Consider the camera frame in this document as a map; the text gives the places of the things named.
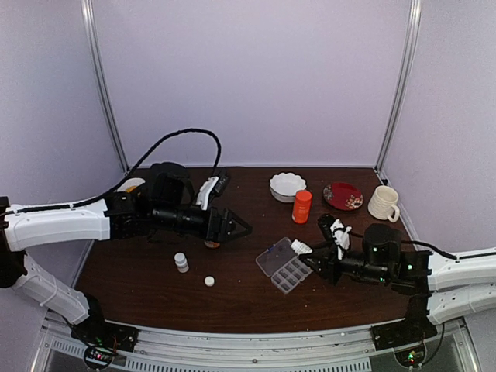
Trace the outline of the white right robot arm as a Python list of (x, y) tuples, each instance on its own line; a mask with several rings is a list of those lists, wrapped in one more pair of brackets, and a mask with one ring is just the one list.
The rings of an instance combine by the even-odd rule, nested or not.
[(494, 249), (455, 255), (420, 243), (420, 250), (404, 251), (401, 231), (374, 223), (361, 234), (361, 249), (352, 250), (351, 227), (338, 219), (322, 220), (319, 227), (325, 240), (318, 246), (291, 243), (299, 260), (331, 284), (347, 276), (408, 296), (408, 317), (397, 327), (402, 341), (423, 334), (426, 319), (437, 326), (495, 307)]

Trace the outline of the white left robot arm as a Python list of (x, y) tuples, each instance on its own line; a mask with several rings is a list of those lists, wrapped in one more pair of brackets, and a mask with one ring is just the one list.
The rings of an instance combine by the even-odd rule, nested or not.
[(26, 249), (78, 240), (117, 240), (167, 230), (213, 243), (251, 234), (252, 227), (230, 209), (210, 201), (220, 196), (229, 176), (214, 173), (195, 191), (188, 169), (153, 164), (133, 190), (122, 184), (101, 196), (66, 205), (10, 205), (1, 199), (1, 286), (22, 290), (63, 316), (95, 344), (111, 338), (98, 300), (57, 280), (28, 257)]

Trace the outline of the grey capped pill bottle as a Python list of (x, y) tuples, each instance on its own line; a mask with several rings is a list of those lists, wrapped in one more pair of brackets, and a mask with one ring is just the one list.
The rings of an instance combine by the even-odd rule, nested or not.
[(174, 262), (180, 273), (184, 274), (189, 271), (188, 260), (184, 253), (176, 253), (174, 255)]

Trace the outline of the white pill bottle green label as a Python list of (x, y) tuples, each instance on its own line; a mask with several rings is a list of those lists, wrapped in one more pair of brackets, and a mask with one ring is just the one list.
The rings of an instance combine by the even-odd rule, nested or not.
[(291, 249), (297, 255), (310, 254), (313, 251), (313, 249), (309, 245), (307, 245), (306, 243), (303, 243), (297, 239), (295, 239), (291, 242)]

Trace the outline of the white bottle cap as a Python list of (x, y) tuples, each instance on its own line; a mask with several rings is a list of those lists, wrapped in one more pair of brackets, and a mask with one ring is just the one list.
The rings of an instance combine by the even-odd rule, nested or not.
[(204, 279), (204, 282), (205, 282), (205, 285), (208, 286), (208, 287), (211, 287), (215, 284), (215, 278), (212, 277), (212, 276), (207, 276), (205, 279)]

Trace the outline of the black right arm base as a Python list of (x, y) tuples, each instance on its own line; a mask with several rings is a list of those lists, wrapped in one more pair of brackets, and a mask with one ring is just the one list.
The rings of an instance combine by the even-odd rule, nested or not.
[(407, 311), (402, 320), (372, 326), (370, 331), (376, 351), (396, 348), (437, 335), (437, 328), (427, 318), (429, 295), (417, 294), (408, 301)]

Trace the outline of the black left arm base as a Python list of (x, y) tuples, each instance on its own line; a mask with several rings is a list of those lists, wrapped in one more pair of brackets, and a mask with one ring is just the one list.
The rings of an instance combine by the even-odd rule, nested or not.
[(98, 300), (86, 296), (88, 301), (88, 317), (75, 325), (67, 323), (71, 336), (86, 345), (83, 361), (91, 370), (102, 370), (109, 367), (119, 351), (133, 352), (138, 339), (139, 330), (129, 325), (107, 322)]

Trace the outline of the clear plastic pill organizer box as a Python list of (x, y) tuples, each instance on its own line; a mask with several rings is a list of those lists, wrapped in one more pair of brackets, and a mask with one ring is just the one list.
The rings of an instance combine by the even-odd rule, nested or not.
[(312, 269), (298, 259), (291, 244), (292, 241), (284, 237), (255, 259), (257, 266), (284, 295), (312, 273)]

